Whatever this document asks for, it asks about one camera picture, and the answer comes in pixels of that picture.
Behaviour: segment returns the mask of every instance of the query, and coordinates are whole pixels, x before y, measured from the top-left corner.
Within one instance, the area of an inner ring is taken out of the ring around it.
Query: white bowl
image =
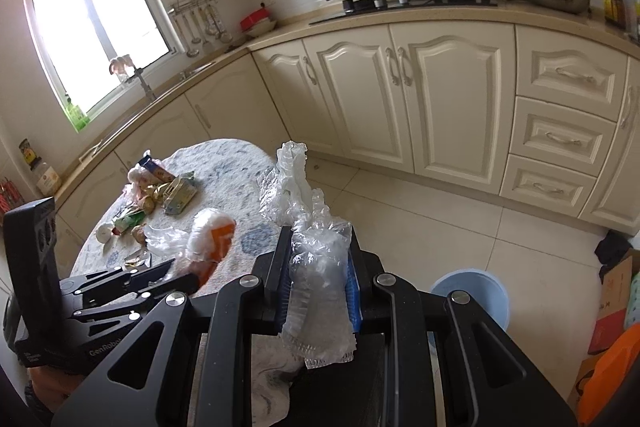
[[[265,33],[268,33],[271,30],[273,30],[276,27],[277,23],[278,23],[277,21],[271,21],[265,18],[255,23],[253,26],[251,26],[251,28],[249,28],[244,33],[246,35],[249,35],[250,37],[253,37],[254,39],[257,39],[258,37],[264,35]]]

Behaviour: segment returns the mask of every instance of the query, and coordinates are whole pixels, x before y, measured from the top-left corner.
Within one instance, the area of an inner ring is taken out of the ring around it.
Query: window frame
[[[184,49],[182,43],[178,38],[178,35],[175,32],[175,29],[168,19],[168,15],[164,10],[162,1],[145,0],[145,3],[168,50],[164,55],[157,58],[155,61],[145,67],[145,72],[151,73],[157,70],[159,67],[162,67],[162,65],[174,58],[176,55],[182,53]],[[105,55],[107,57],[115,57],[115,50],[108,35],[106,34],[106,31],[104,30],[104,27],[102,26],[102,22],[100,21],[100,17],[98,17],[93,1],[84,0],[84,4],[87,8],[89,19],[91,19],[92,25],[94,26],[94,29],[96,31],[98,40],[100,41],[100,44],[104,49]],[[45,76],[47,77],[47,80],[49,81],[51,89],[53,90],[56,98],[58,99],[58,102],[60,103],[61,108],[64,110],[64,107],[67,104],[66,89],[64,84],[62,83],[62,80],[58,76],[58,72],[53,65],[53,61],[49,57],[47,49],[44,45],[44,40],[42,39],[42,36],[40,35],[40,32],[38,30],[33,0],[24,0],[24,5],[28,24],[31,30],[31,35],[35,44],[36,53],[38,54],[38,58],[40,59],[42,69],[45,73]],[[120,84],[119,86],[108,92],[104,97],[102,97],[99,102],[95,103],[95,105],[86,112],[86,115],[90,118],[91,121],[93,121],[95,117],[97,117],[103,110],[111,105],[111,103],[115,102],[122,95],[135,87],[136,83],[134,82],[131,82],[129,84]]]

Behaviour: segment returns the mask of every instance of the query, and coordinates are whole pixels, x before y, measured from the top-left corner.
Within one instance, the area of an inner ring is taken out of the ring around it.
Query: gray cloth
[[[250,273],[258,255],[275,249],[280,230],[267,223],[258,212],[255,178],[258,172],[273,166],[273,159],[260,148],[242,140],[211,140],[177,150],[164,160],[164,164],[169,172],[176,175],[194,171],[198,193],[178,216],[167,216],[162,208],[156,208],[145,219],[145,223],[155,229],[174,227],[190,232],[193,216],[208,206],[226,212],[237,222],[236,234],[228,255],[195,296],[217,292],[229,281]],[[105,267],[123,266],[124,259],[140,248],[129,233],[113,237],[106,245],[100,244],[95,238],[98,225],[110,222],[124,206],[124,196],[120,196],[96,223],[78,255],[71,275],[90,273]],[[161,261],[163,260],[153,256],[153,264]],[[202,346],[199,358],[202,359]],[[289,387],[280,375],[293,373],[300,367],[302,361],[290,354],[282,346],[279,338],[254,337],[254,425],[268,426],[286,416],[289,410]]]

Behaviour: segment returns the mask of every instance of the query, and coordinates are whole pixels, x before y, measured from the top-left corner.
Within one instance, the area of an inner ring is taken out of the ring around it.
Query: silver screw
[[[255,275],[245,275],[244,277],[242,277],[242,279],[240,279],[240,285],[243,288],[253,288],[258,284],[258,282],[260,282],[260,279],[258,279]]]
[[[180,292],[169,293],[169,295],[164,298],[164,302],[169,306],[180,306],[185,300],[184,294]]]
[[[390,273],[381,273],[376,277],[376,281],[382,286],[393,286],[396,284],[396,278]]]
[[[455,290],[451,294],[451,300],[456,304],[469,304],[471,297],[464,290]]]

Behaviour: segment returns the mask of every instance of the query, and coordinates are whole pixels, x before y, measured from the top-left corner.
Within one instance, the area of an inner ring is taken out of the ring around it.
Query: tile floor
[[[598,311],[600,236],[316,158],[306,171],[361,247],[419,290],[465,267],[497,276],[510,296],[508,333],[568,396]]]

